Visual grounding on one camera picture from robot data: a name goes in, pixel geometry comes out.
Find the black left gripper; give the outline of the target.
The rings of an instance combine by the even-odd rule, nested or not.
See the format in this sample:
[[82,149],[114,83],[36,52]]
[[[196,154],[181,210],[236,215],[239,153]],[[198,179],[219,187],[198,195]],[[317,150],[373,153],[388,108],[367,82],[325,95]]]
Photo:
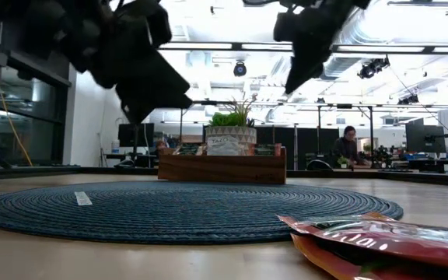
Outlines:
[[141,124],[156,108],[188,108],[189,83],[149,39],[148,17],[158,0],[134,0],[116,11],[109,1],[64,0],[64,56],[102,87],[117,84],[130,124]]

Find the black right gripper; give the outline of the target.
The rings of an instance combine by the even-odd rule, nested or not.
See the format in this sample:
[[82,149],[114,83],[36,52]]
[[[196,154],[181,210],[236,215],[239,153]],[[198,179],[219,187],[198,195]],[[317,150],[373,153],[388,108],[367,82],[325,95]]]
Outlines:
[[331,54],[334,36],[352,8],[352,0],[316,0],[316,5],[306,7],[299,14],[293,42],[294,58],[290,58],[285,93],[293,93],[303,83],[324,72],[324,62]]

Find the wooden tea organizer box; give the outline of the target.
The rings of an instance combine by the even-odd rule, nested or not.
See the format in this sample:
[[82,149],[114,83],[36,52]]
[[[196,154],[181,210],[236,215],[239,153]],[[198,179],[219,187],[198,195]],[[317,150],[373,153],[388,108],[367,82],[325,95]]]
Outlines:
[[171,181],[284,184],[286,149],[276,156],[161,155],[158,178]]

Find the black computer monitor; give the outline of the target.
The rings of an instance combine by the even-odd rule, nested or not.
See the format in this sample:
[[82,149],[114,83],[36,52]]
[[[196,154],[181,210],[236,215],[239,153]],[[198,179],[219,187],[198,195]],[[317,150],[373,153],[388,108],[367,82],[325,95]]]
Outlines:
[[120,124],[118,130],[118,140],[120,147],[152,147],[154,139],[154,124]]
[[405,131],[409,152],[446,152],[443,127],[406,124]]

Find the black office partition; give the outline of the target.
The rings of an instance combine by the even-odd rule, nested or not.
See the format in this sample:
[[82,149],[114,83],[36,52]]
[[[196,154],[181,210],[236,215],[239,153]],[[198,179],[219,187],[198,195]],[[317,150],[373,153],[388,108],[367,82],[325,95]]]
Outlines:
[[282,128],[282,127],[256,127],[257,144],[279,143],[286,148],[286,169],[305,170],[306,164],[314,154],[327,155],[340,138],[338,129],[321,128],[320,141],[317,139],[316,128]]

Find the long ceiling light bar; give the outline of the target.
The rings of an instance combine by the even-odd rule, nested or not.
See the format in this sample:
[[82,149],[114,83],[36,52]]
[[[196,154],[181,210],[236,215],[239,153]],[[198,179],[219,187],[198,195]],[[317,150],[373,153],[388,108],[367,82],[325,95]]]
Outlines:
[[[171,51],[277,51],[290,52],[292,44],[287,43],[205,43],[180,41],[168,43],[159,48]],[[333,44],[333,53],[339,54],[434,54],[448,55],[448,45],[401,45],[401,44]]]

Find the succulent in patterned white pot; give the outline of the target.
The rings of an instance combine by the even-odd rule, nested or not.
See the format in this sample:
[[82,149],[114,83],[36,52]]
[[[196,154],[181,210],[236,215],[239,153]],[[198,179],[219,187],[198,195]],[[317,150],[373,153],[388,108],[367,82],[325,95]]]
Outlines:
[[243,156],[253,156],[257,143],[257,130],[254,119],[248,117],[253,100],[238,102],[233,100],[225,105],[227,114],[216,112],[205,129],[205,142],[213,136],[230,135],[243,146]]

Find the person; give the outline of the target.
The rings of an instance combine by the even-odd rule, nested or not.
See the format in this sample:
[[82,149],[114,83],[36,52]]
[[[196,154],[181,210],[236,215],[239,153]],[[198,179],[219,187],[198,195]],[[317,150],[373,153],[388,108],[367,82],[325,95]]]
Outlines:
[[356,129],[353,126],[347,126],[343,135],[334,142],[334,153],[348,160],[350,167],[370,168],[371,163],[359,157],[356,143]]

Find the background robot arms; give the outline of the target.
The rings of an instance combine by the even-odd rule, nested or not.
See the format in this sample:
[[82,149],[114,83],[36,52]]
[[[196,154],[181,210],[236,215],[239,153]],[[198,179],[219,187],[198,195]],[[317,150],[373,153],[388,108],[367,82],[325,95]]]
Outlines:
[[392,166],[394,147],[387,148],[381,145],[376,149],[371,149],[370,145],[365,145],[364,148],[369,148],[365,153],[365,158],[373,169],[386,169]]

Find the round dark blue woven placemat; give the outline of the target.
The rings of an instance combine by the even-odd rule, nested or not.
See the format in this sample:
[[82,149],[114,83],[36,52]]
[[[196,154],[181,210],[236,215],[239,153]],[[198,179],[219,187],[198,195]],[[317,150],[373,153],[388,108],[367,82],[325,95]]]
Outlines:
[[[92,205],[78,206],[84,191]],[[0,229],[110,243],[237,244],[289,238],[296,219],[378,212],[399,219],[395,202],[302,185],[128,181],[34,188],[0,195]]]

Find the black aluminium table frame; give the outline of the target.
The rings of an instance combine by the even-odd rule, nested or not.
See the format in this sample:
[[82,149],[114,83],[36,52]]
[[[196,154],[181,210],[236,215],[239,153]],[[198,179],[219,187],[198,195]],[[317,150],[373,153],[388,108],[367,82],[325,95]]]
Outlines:
[[[80,167],[80,166],[43,166],[43,167],[16,167],[3,169],[0,167],[0,179],[19,177],[45,177],[69,174],[102,174],[102,175],[135,175],[156,176],[157,169],[127,168],[116,169],[111,167]],[[286,178],[323,178],[323,179],[378,179],[395,180],[420,184],[435,184],[448,186],[448,174],[442,173],[402,173],[377,170],[342,170],[342,171],[295,171],[287,170]]]

